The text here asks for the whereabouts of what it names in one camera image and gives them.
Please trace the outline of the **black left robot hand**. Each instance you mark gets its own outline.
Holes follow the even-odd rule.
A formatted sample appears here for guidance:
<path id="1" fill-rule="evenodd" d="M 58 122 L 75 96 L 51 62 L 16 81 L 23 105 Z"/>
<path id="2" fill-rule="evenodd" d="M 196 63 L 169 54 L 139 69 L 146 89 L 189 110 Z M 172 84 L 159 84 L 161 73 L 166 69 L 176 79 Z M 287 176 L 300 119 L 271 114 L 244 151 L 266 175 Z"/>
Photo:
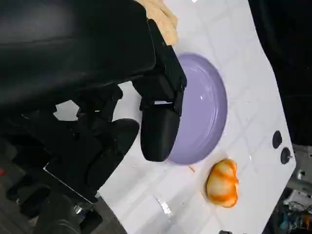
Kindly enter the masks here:
<path id="1" fill-rule="evenodd" d="M 137 136 L 146 160 L 168 158 L 186 86 L 137 1 L 0 3 L 0 135 L 17 165 L 74 200 L 96 202 Z"/>

